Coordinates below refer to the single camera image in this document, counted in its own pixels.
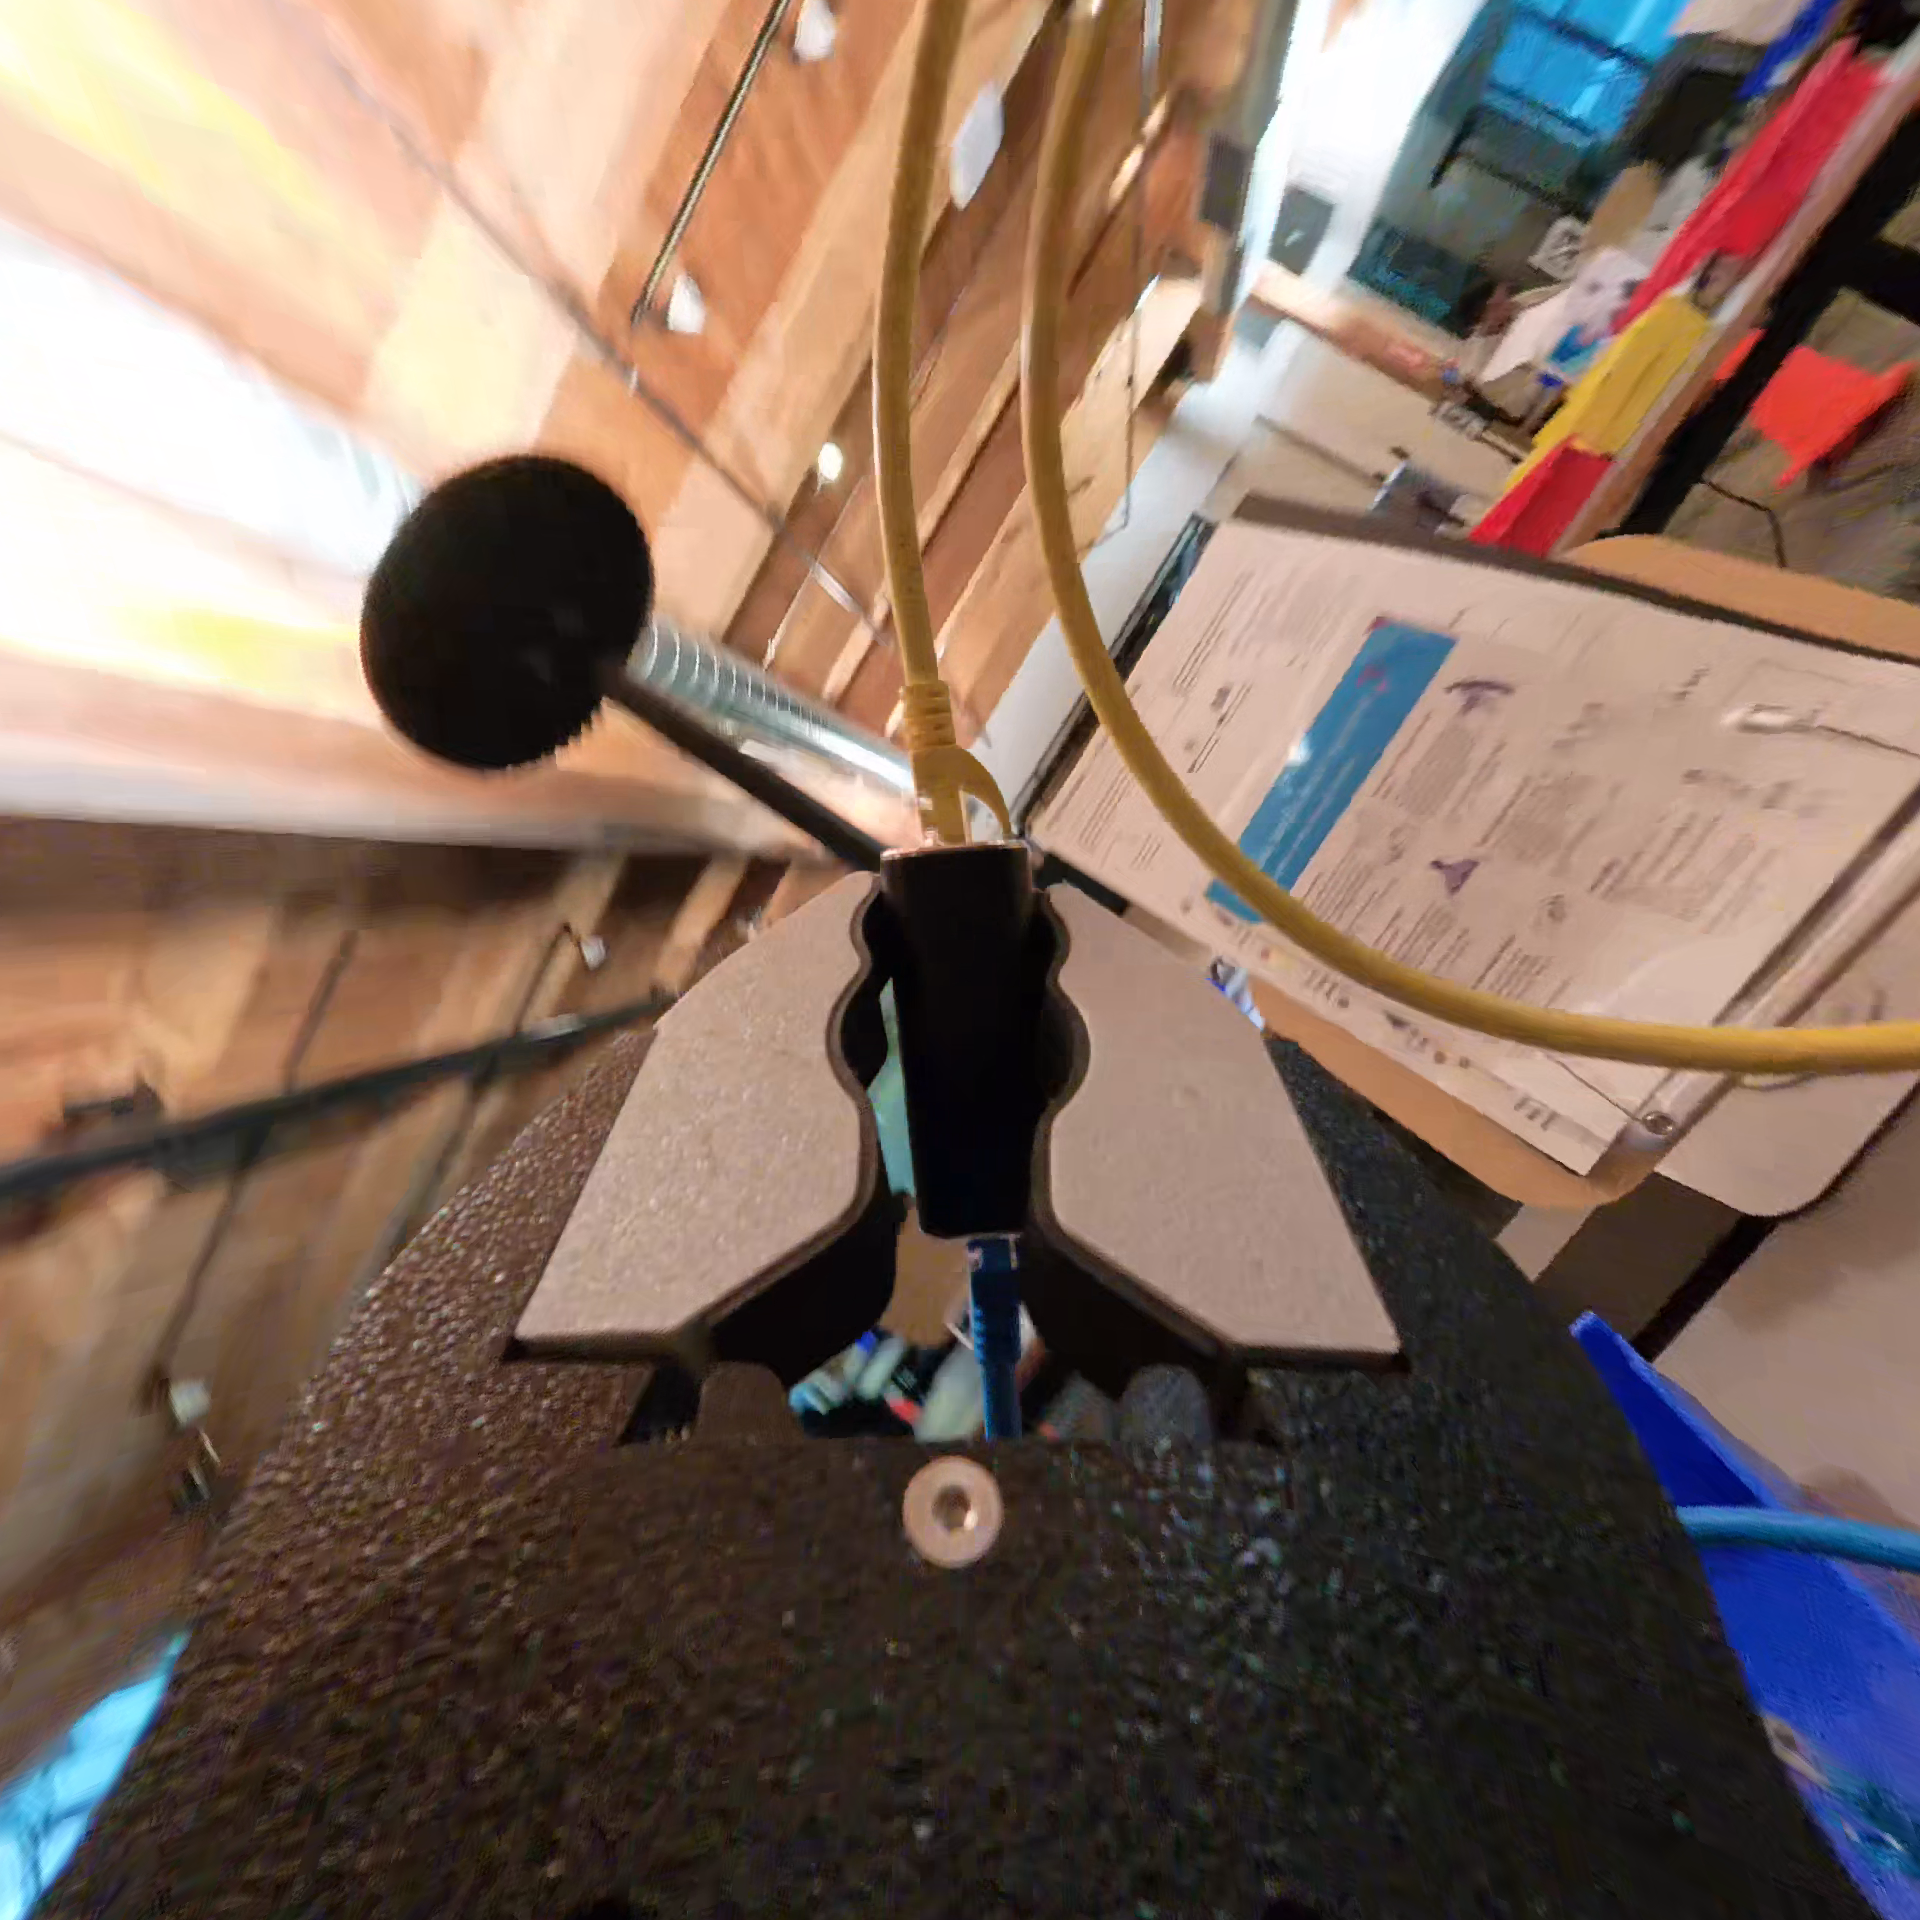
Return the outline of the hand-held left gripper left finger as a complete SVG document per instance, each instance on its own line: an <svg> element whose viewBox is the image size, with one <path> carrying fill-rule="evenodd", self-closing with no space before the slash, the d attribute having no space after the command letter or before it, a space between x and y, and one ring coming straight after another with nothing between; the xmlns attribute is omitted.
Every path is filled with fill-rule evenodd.
<svg viewBox="0 0 1920 1920"><path fill-rule="evenodd" d="M838 881L658 1021L514 1360L754 1366L793 1389L887 1316L904 1206L871 1101L880 905L877 876Z"/></svg>

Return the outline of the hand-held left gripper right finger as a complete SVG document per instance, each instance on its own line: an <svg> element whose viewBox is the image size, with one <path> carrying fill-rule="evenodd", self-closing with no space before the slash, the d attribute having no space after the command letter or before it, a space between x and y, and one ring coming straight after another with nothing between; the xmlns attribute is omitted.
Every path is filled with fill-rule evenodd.
<svg viewBox="0 0 1920 1920"><path fill-rule="evenodd" d="M1252 1021L1203 967L1045 893L1059 1090L1035 1135L1027 1312L1121 1399L1176 1368L1214 1404L1261 1370L1399 1374L1395 1319Z"/></svg>

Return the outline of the black network splitter box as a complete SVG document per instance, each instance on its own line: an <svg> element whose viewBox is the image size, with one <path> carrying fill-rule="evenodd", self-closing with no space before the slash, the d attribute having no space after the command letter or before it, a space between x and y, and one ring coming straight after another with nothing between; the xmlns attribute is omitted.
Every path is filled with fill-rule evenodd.
<svg viewBox="0 0 1920 1920"><path fill-rule="evenodd" d="M1020 843L889 854L871 917L933 1239L1014 1237L1041 1123L1038 893Z"/></svg>

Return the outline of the printed instruction sheet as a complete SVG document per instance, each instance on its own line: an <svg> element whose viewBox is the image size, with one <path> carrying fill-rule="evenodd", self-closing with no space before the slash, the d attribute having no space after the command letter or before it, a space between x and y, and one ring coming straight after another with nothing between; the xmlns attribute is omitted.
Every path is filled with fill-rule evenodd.
<svg viewBox="0 0 1920 1920"><path fill-rule="evenodd" d="M1212 825L1474 992L1679 1026L1878 1025L1916 894L1916 662L1698 588L1277 505L1212 531L1127 692Z"/></svg>

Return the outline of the black round knob with rod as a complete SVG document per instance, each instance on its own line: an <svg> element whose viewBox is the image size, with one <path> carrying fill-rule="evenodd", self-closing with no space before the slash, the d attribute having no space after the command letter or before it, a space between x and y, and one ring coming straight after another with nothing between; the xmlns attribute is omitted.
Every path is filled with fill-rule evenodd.
<svg viewBox="0 0 1920 1920"><path fill-rule="evenodd" d="M779 763L909 801L904 759L656 608L651 541L595 471L517 453L425 493L369 576L359 660L388 727L439 763L504 774L620 709L860 872L894 844Z"/></svg>

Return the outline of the large blue plastic bin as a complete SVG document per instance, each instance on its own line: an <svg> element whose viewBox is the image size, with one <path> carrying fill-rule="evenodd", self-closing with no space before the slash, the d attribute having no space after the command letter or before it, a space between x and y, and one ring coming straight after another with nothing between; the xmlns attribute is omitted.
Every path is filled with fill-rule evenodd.
<svg viewBox="0 0 1920 1920"><path fill-rule="evenodd" d="M1571 1334L1682 1518L1777 1759L1866 1903L1915 1918L1916 1532L1820 1507L1596 1312Z"/></svg>

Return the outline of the row of coloured bins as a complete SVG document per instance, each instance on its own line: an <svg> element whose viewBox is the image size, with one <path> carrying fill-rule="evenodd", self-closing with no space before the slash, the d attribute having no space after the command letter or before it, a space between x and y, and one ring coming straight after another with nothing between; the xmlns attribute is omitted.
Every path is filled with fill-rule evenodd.
<svg viewBox="0 0 1920 1920"><path fill-rule="evenodd" d="M1736 376L1762 392L1794 351L1780 339L1764 359L1762 334L1784 333L1791 296L1813 293L1816 252L1844 246L1850 216L1877 235L1886 215L1871 186L1909 199L1915 138L1916 34L1886 55L1835 39L1674 228L1469 539L1562 556L1650 516L1682 456L1713 462L1710 429L1736 429L1750 406Z"/></svg>

